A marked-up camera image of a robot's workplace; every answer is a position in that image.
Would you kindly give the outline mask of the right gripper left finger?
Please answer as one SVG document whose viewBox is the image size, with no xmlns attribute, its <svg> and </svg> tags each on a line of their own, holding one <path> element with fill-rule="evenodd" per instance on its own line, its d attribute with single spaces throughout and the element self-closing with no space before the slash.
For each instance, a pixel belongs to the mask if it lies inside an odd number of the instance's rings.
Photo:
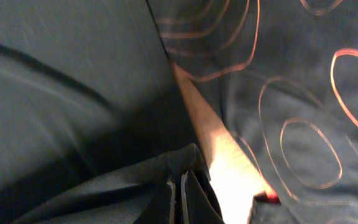
<svg viewBox="0 0 358 224">
<path fill-rule="evenodd" d="M 134 224 L 175 224 L 176 184 L 162 184 Z"/>
</svg>

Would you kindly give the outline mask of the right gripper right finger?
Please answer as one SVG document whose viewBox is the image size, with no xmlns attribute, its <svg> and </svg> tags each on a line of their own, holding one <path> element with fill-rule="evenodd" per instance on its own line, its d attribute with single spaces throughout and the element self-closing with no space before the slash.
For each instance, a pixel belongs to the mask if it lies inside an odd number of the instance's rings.
<svg viewBox="0 0 358 224">
<path fill-rule="evenodd" d="M 192 170 L 181 177 L 181 220 L 184 224 L 224 224 Z"/>
</svg>

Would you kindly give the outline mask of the plain black t-shirt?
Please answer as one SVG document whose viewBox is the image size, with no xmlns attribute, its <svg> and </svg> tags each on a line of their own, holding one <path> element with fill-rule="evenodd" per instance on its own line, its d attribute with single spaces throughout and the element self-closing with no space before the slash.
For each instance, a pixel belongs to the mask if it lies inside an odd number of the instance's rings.
<svg viewBox="0 0 358 224">
<path fill-rule="evenodd" d="M 222 218 L 148 1 L 0 1 L 0 223 L 182 223 L 188 170 Z"/>
</svg>

